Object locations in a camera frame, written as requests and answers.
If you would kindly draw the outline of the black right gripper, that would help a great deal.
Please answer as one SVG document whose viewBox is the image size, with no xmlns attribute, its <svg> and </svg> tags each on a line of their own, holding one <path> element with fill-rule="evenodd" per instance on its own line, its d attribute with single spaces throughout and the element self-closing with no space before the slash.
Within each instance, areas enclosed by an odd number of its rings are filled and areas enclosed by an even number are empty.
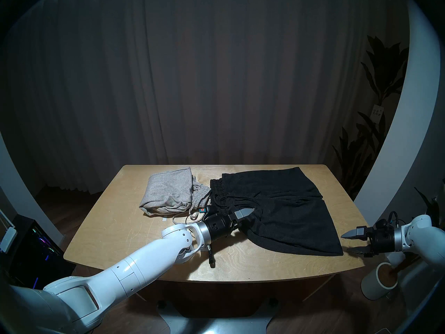
<svg viewBox="0 0 445 334">
<path fill-rule="evenodd" d="M 375 227 L 358 226 L 343 235 L 341 238 L 349 240 L 368 240 L 369 246 L 349 247 L 350 254 L 374 257 L 380 253 L 395 252 L 394 227 L 387 220 L 378 220 Z"/>
</svg>

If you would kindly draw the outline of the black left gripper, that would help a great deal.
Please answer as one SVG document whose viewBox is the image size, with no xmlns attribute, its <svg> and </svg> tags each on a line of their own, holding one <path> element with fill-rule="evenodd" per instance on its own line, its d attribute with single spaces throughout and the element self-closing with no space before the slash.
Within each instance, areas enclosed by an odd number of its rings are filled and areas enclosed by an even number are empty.
<svg viewBox="0 0 445 334">
<path fill-rule="evenodd" d="M 205 214 L 203 222 L 209 231 L 210 242 L 215 242 L 222 237 L 230 235 L 238 227 L 241 219 L 249 216 L 253 212 L 254 208 L 242 208 L 234 213 L 229 212 L 228 214 L 221 214 L 219 212 L 212 215 Z"/>
</svg>

